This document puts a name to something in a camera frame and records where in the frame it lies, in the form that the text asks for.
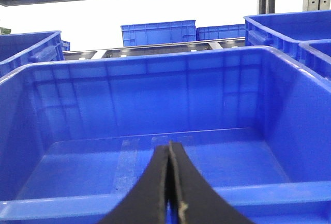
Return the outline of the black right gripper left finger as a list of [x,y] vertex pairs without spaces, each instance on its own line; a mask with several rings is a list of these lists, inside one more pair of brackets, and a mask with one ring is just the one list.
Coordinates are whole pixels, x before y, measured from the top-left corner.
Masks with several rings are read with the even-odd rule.
[[150,162],[133,188],[100,223],[165,223],[169,148],[155,147]]

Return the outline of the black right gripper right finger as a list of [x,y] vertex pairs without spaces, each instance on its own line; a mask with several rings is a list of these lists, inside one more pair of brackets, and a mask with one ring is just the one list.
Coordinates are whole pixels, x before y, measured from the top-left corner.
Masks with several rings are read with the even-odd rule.
[[176,223],[252,223],[213,190],[181,143],[169,142],[169,152],[174,189],[171,209]]

